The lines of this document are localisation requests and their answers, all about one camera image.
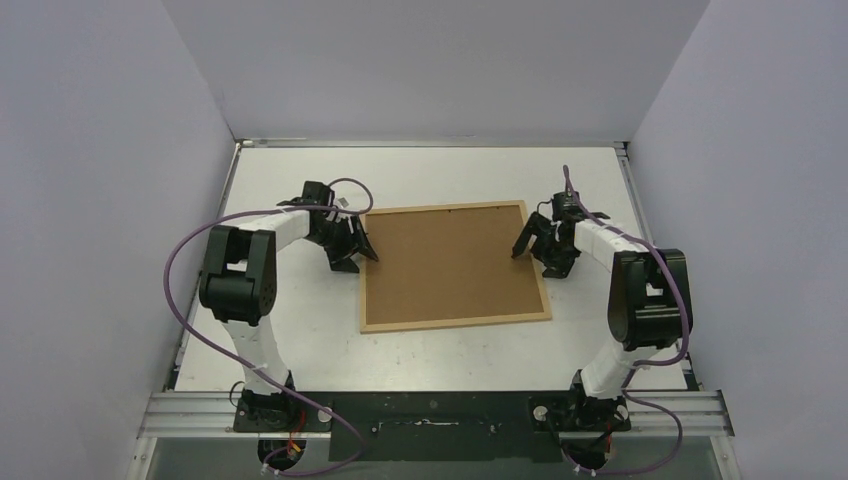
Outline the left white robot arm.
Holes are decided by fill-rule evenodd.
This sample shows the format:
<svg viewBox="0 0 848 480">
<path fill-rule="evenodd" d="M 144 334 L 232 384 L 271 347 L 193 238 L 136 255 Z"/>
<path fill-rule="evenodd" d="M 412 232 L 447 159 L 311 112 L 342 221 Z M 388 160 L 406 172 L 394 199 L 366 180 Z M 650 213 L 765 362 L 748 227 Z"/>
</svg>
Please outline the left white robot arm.
<svg viewBox="0 0 848 480">
<path fill-rule="evenodd" d="M 201 270 L 200 303 L 230 335 L 243 368 L 238 412 L 277 431 L 298 422 L 301 410 L 270 321 L 277 255 L 300 240 L 321 247 L 333 272 L 356 274 L 355 256 L 378 258 L 360 213 L 337 198 L 332 184 L 307 181 L 300 195 L 256 220 L 212 227 Z"/>
</svg>

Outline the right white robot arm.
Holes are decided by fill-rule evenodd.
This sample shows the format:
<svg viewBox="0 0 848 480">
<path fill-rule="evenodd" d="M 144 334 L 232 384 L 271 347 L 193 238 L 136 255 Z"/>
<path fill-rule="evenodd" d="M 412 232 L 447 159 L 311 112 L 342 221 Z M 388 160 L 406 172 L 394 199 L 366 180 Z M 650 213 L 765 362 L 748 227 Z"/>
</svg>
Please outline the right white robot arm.
<svg viewBox="0 0 848 480">
<path fill-rule="evenodd" d="M 530 214 L 511 256 L 529 253 L 545 278 L 565 279 L 576 260 L 592 257 L 610 274 L 610 339 L 572 380 L 568 421 L 595 429 L 626 421 L 624 390 L 655 355 L 681 343 L 693 327 L 686 259 L 626 232 L 602 212 L 587 212 L 575 193 L 554 194 L 550 215 Z"/>
</svg>

